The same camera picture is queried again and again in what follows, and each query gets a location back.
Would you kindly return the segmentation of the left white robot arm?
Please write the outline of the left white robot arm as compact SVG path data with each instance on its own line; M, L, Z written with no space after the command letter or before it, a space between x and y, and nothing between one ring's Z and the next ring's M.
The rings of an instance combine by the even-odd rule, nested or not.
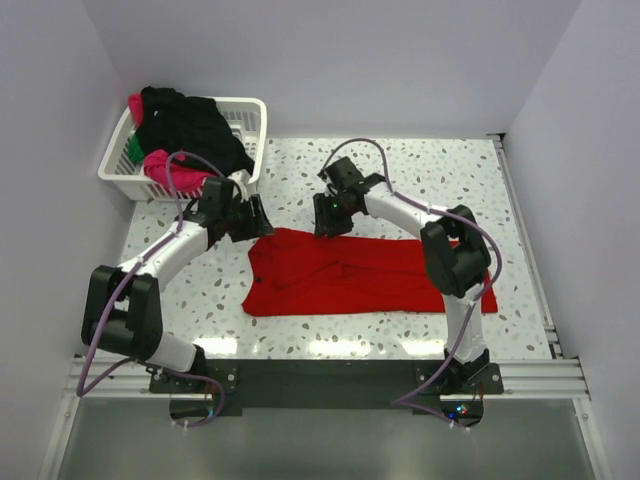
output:
M185 392L200 390L207 368L198 346L164 330L161 293L194 259L220 240L257 239L274 233L259 194L241 181L211 177L201 196L177 206L167 231L137 256L90 276L81 340L88 347L86 377L97 351L172 371Z

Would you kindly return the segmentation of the red t shirt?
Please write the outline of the red t shirt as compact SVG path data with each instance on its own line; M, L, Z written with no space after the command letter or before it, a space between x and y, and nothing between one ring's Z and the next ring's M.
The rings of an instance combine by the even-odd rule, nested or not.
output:
M253 317L445 311L417 240L277 228L248 258L253 283L242 307Z

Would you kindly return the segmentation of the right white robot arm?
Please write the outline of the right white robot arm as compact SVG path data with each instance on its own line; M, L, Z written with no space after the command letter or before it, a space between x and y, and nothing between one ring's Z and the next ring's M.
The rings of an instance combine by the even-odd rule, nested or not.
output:
M469 392L489 363L483 336L481 298L491 258L471 210L443 210L392 190L381 174L363 175L343 157L324 167L326 191L313 197L315 234L335 237L353 229L358 213L386 220L421 243L428 279L442 295L449 338L442 365L425 380L424 390L445 375L448 386Z

